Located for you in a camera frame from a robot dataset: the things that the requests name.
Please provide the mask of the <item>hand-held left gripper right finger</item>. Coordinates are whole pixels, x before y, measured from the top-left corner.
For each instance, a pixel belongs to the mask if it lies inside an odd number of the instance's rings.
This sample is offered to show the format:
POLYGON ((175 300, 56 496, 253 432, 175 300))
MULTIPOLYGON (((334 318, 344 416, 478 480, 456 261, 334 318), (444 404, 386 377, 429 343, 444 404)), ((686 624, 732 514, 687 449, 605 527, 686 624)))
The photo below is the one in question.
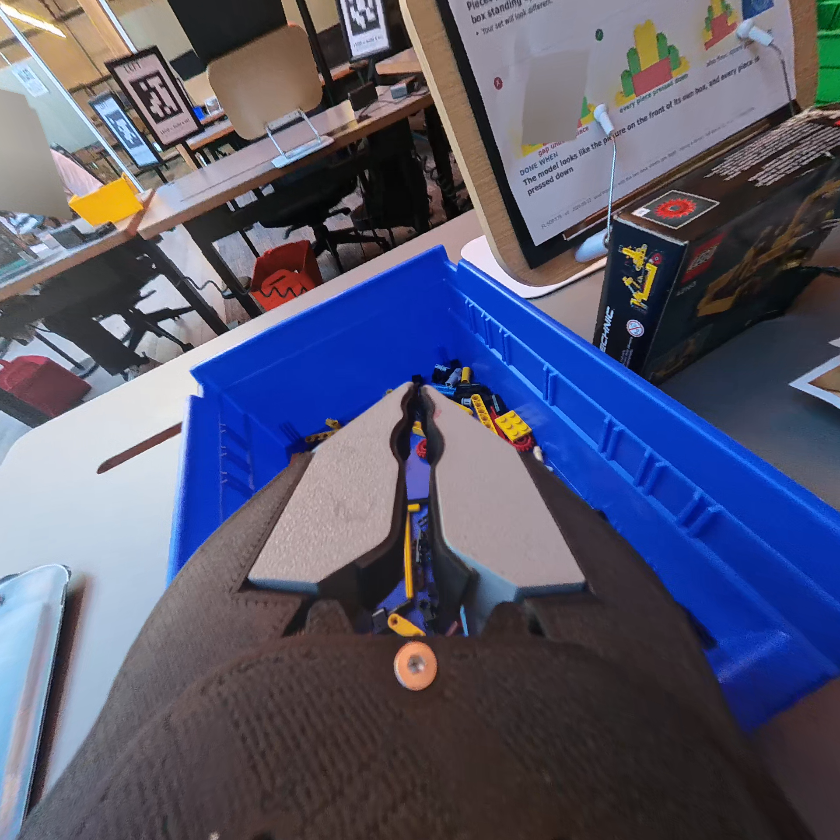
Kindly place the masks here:
POLYGON ((583 592, 585 574, 526 459, 433 387, 420 398, 441 619, 478 636, 500 604, 583 592))

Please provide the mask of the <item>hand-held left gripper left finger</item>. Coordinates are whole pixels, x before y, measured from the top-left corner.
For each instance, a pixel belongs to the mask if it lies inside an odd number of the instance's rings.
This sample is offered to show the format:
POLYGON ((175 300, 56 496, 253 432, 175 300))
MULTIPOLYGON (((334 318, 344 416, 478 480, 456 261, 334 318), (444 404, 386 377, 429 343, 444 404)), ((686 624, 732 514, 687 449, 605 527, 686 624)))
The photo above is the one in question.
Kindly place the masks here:
POLYGON ((260 589, 372 611, 403 578, 413 382, 310 455, 248 573, 260 589))

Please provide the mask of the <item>blue plastic bin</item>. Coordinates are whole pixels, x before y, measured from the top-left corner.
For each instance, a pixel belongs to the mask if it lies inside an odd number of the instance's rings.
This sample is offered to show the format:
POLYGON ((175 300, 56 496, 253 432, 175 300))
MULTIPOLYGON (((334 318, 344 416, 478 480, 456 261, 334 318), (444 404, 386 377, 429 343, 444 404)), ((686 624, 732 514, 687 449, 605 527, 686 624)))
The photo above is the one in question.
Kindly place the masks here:
POLYGON ((192 368, 167 583, 326 418, 451 360, 705 628, 745 729, 838 678, 838 511, 442 246, 192 368))

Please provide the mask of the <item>black lego set box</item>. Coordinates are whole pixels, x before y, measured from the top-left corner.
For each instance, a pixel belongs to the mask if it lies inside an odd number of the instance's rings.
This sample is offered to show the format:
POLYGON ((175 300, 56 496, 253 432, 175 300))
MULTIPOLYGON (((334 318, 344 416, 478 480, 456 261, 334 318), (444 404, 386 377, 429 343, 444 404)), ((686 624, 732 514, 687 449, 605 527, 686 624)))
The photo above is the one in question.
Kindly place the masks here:
POLYGON ((592 342, 655 385, 810 284, 839 221, 838 104, 762 131, 614 216, 592 342))

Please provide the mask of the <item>lego instruction booklet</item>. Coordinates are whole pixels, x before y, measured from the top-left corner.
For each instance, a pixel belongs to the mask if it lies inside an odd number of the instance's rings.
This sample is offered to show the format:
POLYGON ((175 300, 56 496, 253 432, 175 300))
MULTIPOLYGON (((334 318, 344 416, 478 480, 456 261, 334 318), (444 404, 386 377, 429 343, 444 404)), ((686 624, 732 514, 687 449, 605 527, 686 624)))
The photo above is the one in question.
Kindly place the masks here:
POLYGON ((839 355, 794 379, 790 387, 839 409, 839 355))

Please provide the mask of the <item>red bin with black squiggle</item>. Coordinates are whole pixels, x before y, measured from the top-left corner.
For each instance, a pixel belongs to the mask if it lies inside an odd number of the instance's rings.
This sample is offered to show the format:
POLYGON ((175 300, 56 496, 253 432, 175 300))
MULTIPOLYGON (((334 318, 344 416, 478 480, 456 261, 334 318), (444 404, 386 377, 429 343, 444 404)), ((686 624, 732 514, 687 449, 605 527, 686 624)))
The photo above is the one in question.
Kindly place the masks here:
POLYGON ((269 249, 257 258, 249 294, 263 309, 270 310, 322 283, 312 245, 298 240, 269 249))

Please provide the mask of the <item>black office chair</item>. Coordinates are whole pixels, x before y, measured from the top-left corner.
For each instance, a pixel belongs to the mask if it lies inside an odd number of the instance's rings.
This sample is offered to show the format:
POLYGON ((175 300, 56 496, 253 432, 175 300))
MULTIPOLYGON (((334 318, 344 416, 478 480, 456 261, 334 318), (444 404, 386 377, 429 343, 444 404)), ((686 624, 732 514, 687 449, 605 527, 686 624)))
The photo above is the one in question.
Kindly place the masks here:
POLYGON ((314 233, 315 256, 328 250, 340 270, 343 265, 339 245, 373 243, 383 251, 390 250, 392 246, 376 233, 355 228, 327 228, 329 217, 350 213, 340 204, 354 193, 360 169, 361 166, 351 159, 329 160, 325 165, 305 167, 272 184, 272 194, 259 201, 259 224, 263 228, 285 228, 288 232, 310 227, 314 233))
POLYGON ((182 291, 183 274, 163 255, 102 256, 46 281, 38 291, 38 320, 84 350, 102 369, 120 375, 138 368, 145 358, 137 354, 142 337, 151 333, 182 351, 193 345, 162 327, 195 310, 140 309, 143 289, 163 276, 182 291))

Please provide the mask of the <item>dark red plastic bin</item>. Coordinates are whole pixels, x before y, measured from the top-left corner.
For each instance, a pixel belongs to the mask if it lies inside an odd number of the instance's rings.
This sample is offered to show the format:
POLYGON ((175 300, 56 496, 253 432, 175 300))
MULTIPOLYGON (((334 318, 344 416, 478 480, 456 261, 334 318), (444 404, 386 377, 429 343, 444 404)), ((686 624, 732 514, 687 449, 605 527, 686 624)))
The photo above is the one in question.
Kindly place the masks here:
POLYGON ((48 417, 57 417, 80 405, 91 391, 88 382, 45 356, 1 360, 1 367, 2 391, 48 417))

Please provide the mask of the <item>wooden desk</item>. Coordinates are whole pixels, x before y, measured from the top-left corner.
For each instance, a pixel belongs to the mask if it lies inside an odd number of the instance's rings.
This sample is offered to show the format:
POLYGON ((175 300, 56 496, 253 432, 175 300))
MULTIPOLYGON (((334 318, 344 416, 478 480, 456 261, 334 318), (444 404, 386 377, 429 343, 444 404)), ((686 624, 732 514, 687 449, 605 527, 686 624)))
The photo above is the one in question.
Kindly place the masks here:
MULTIPOLYGON (((84 243, 71 248, 52 248, 35 261, 27 261, 23 266, 2 273, 2 320, 1 334, 3 340, 14 340, 26 343, 35 336, 37 327, 53 332, 39 321, 39 305, 37 295, 39 289, 48 280, 63 272, 81 266, 92 259, 102 256, 151 256, 163 255, 166 261, 180 270, 160 246, 159 236, 146 240, 139 234, 140 222, 151 202, 150 197, 142 200, 143 210, 136 215, 124 219, 116 224, 106 225, 101 232, 95 233, 84 243)), ((182 281, 182 291, 178 291, 186 301, 186 306, 195 308, 194 312, 213 330, 221 335, 228 330, 228 326, 216 309, 203 297, 191 278, 185 275, 182 281)))
POLYGON ((384 132, 423 112, 427 140, 433 153, 447 219, 460 214, 453 178, 449 143, 431 92, 423 87, 401 99, 393 99, 388 87, 379 88, 379 97, 364 115, 356 115, 350 101, 330 107, 311 118, 311 124, 324 144, 285 166, 273 160, 280 154, 272 139, 258 140, 243 150, 225 156, 157 190, 143 214, 138 236, 151 242, 164 232, 183 226, 208 264, 251 319, 265 310, 250 296, 236 274, 219 255, 217 241, 261 224, 290 206, 289 190, 301 190, 299 173, 324 174, 330 181, 346 180, 370 167, 398 159, 404 176, 407 146, 393 150, 364 150, 340 158, 345 150, 370 137, 384 139, 384 132))

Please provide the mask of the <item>yellow plastic bin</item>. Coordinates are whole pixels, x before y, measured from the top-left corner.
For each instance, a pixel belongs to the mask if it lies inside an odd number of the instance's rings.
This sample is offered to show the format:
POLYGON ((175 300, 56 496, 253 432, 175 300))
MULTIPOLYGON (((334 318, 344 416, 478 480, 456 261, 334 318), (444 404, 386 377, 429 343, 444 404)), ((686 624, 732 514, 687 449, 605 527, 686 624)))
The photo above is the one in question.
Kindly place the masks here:
POLYGON ((68 204, 76 215, 93 227, 116 224, 144 209, 140 189, 128 173, 122 173, 119 179, 90 194, 73 196, 68 204))

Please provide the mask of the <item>instruction sheet on wooden stand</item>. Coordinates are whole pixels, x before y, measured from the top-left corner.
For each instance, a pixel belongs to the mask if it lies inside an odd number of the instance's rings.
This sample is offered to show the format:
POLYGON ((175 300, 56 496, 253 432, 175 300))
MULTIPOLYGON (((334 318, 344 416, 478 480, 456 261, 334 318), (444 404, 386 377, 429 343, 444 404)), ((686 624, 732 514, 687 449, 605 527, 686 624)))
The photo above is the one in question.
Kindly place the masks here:
MULTIPOLYGON (((483 143, 476 117, 470 107, 464 79, 445 32, 438 2, 401 2, 402 14, 423 72, 432 90, 434 102, 441 112, 444 127, 453 144, 455 157, 465 177, 479 222, 492 258, 502 274, 520 287, 524 297, 538 297, 563 284, 577 280, 600 266, 600 259, 579 263, 574 255, 593 234, 603 231, 606 210, 591 218, 592 226, 576 231, 569 248, 539 265, 531 266, 518 244, 502 195, 493 174, 487 148, 483 143)), ((816 2, 791 2, 794 31, 794 105, 813 105, 817 88, 817 21, 816 2)), ((714 154, 726 150, 770 124, 771 118, 790 114, 788 105, 764 117, 748 128, 733 134, 673 171, 654 179, 641 190, 614 204, 613 211, 625 207, 634 198, 656 187, 667 186, 677 177, 696 169, 714 154)))

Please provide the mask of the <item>white gooseneck clip holder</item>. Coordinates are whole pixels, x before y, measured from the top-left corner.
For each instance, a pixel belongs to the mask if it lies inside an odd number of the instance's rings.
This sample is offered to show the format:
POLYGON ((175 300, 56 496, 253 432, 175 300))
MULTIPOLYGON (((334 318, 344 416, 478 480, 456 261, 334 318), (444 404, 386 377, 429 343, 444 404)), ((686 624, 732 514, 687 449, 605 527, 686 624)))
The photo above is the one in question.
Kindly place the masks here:
POLYGON ((779 47, 776 43, 774 36, 771 34, 771 32, 756 26, 752 18, 744 19, 741 22, 741 24, 736 29, 736 36, 742 42, 754 43, 762 47, 771 49, 777 56, 782 71, 784 89, 788 102, 787 105, 791 116, 794 117, 796 114, 796 110, 795 99, 791 89, 791 79, 789 77, 788 69, 785 63, 784 52, 781 49, 781 47, 779 47))
POLYGON ((607 106, 600 103, 594 110, 595 121, 602 128, 605 137, 612 143, 612 165, 610 185, 607 194, 606 220, 603 231, 588 237, 576 250, 574 258, 579 263, 591 263, 596 259, 606 257, 609 251, 613 231, 613 198, 616 179, 617 144, 616 129, 610 117, 607 106))

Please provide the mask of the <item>wooden board on metal stand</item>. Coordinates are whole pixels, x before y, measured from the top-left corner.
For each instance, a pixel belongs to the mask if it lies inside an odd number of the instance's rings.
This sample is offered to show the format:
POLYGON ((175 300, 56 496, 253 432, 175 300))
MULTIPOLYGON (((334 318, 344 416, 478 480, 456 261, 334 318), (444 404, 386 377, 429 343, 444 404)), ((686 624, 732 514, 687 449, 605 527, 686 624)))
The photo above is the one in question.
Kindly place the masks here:
POLYGON ((236 133, 245 140, 265 134, 273 143, 274 167, 286 167, 333 143, 308 116, 321 102, 322 80, 305 29, 292 24, 276 28, 213 59, 206 71, 236 133), (301 119, 308 136, 285 150, 275 134, 291 119, 301 119))

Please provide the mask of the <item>small framed marker sign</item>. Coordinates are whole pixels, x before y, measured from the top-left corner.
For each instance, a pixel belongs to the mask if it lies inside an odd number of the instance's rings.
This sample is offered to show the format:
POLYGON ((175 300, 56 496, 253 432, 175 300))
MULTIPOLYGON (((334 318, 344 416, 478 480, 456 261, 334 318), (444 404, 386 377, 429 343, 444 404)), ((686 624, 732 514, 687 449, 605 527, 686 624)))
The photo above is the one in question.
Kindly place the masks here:
POLYGON ((163 165, 163 160, 125 110, 120 97, 112 91, 88 100, 131 162, 143 169, 163 165))

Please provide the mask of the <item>large framed marker sign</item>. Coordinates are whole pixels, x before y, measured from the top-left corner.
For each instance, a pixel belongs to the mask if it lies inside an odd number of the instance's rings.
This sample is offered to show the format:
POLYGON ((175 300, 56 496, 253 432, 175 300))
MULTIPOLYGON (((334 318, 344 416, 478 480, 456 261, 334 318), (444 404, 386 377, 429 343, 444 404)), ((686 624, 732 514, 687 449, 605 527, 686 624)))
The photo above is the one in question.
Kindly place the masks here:
POLYGON ((192 101, 156 45, 106 61, 105 67, 165 150, 203 131, 192 101))

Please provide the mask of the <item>black framed marker sign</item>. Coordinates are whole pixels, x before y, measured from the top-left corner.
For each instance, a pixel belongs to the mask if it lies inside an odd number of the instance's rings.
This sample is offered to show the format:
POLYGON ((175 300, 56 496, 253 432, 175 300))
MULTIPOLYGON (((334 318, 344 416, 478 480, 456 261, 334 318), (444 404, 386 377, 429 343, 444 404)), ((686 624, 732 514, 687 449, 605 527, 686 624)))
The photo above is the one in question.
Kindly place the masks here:
POLYGON ((390 51, 392 39, 383 1, 336 1, 335 5, 352 62, 390 51))

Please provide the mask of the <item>white paper notice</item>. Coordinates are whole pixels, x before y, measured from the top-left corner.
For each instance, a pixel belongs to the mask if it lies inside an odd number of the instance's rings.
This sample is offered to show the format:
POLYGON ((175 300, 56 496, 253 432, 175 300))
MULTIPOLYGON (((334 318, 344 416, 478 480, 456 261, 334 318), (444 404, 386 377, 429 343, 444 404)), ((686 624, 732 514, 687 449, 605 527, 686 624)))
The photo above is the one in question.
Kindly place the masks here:
POLYGON ((49 95, 49 88, 27 62, 20 61, 10 66, 10 70, 20 86, 31 98, 49 95))

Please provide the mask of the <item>green plastic bin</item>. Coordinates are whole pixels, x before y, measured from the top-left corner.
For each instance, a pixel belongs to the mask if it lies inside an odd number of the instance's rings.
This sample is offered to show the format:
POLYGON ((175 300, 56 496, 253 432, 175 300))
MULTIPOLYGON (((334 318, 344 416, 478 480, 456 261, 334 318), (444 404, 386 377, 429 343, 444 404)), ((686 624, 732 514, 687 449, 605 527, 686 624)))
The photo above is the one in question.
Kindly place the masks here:
POLYGON ((815 104, 839 102, 839 1, 816 1, 818 73, 815 104))

